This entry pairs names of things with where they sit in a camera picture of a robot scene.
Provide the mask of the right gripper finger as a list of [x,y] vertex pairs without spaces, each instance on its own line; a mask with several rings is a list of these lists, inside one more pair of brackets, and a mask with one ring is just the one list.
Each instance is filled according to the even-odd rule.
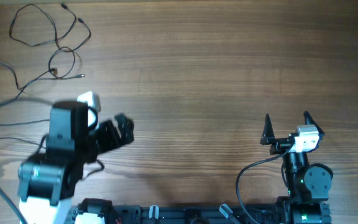
[[310,115],[310,113],[308,111],[304,111],[303,116],[304,116],[306,125],[309,125],[309,124],[314,125],[316,127],[316,129],[318,130],[319,140],[318,140],[317,146],[319,146],[319,143],[323,140],[323,137],[325,136],[324,131],[313,120],[312,116]]
[[269,114],[265,115],[264,130],[260,139],[261,145],[269,145],[275,142],[275,135]]

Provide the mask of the black USB cable short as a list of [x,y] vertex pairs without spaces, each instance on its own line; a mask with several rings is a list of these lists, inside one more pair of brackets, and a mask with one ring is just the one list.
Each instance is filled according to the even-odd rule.
[[[73,62],[72,62],[72,65],[71,65],[71,68],[69,69],[69,71],[62,75],[62,76],[58,76],[57,75],[57,69],[56,68],[52,68],[51,67],[51,63],[52,63],[52,60],[59,54],[59,53],[71,53],[72,56],[73,56]],[[19,86],[19,82],[18,82],[18,79],[17,79],[17,74],[15,72],[15,70],[10,67],[8,64],[5,64],[3,62],[0,62],[0,66],[2,67],[5,67],[6,69],[8,69],[13,77],[14,77],[14,82],[15,82],[15,85],[16,85],[16,89],[19,91],[18,94],[16,96],[14,96],[13,98],[10,98],[10,99],[7,99],[3,102],[0,102],[0,105],[3,105],[3,104],[8,104],[8,103],[11,103],[13,101],[16,101],[18,99],[18,97],[21,96],[21,94],[23,94],[23,92],[25,91],[25,89],[33,84],[33,82],[36,82],[36,81],[41,81],[41,80],[71,80],[71,79],[77,79],[77,78],[83,78],[85,77],[85,74],[81,73],[79,75],[74,75],[74,76],[71,76],[69,77],[68,74],[73,70],[73,67],[76,63],[76,52],[74,49],[71,49],[69,47],[62,47],[58,50],[56,50],[52,56],[49,58],[49,61],[48,61],[48,70],[41,73],[39,76],[37,76],[36,78],[32,79],[31,81],[27,82],[24,86]]]

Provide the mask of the black USB cable long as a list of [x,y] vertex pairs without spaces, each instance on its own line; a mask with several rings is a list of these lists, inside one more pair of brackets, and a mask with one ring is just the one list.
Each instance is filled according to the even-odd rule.
[[24,139],[24,137],[38,136],[42,138],[42,133],[39,129],[46,127],[49,121],[49,119],[40,119],[19,123],[0,123],[0,141],[14,140],[39,146],[40,141]]

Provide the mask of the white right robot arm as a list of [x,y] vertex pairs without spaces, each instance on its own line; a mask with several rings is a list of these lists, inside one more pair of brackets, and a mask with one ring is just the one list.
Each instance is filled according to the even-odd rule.
[[282,174],[288,196],[276,202],[278,223],[332,222],[326,203],[333,181],[333,171],[321,163],[309,163],[308,153],[319,148],[324,131],[308,111],[303,113],[305,123],[297,126],[286,138],[276,138],[270,116],[265,116],[261,145],[270,146],[270,154],[283,159]]

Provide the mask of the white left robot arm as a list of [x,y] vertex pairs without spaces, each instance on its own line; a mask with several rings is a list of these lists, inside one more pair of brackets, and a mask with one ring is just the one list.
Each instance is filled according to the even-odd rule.
[[24,222],[63,223],[85,164],[133,141],[134,122],[124,114],[89,124],[87,113],[51,113],[45,152],[32,154],[18,171]]

